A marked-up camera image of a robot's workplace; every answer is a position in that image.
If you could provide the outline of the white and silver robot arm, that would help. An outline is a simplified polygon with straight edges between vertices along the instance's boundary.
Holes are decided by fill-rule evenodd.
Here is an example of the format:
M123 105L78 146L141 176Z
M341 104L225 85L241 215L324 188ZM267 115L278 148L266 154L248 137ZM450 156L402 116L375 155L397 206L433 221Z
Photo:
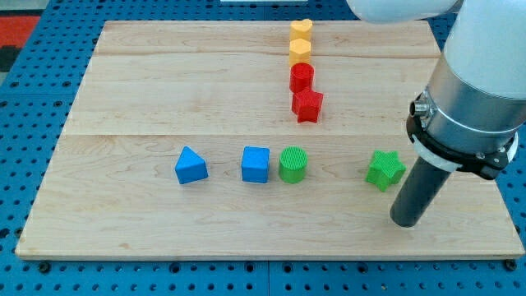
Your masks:
M454 13L456 20L424 91L410 104L415 172L494 179L514 158L525 122L524 0L348 0L373 24Z

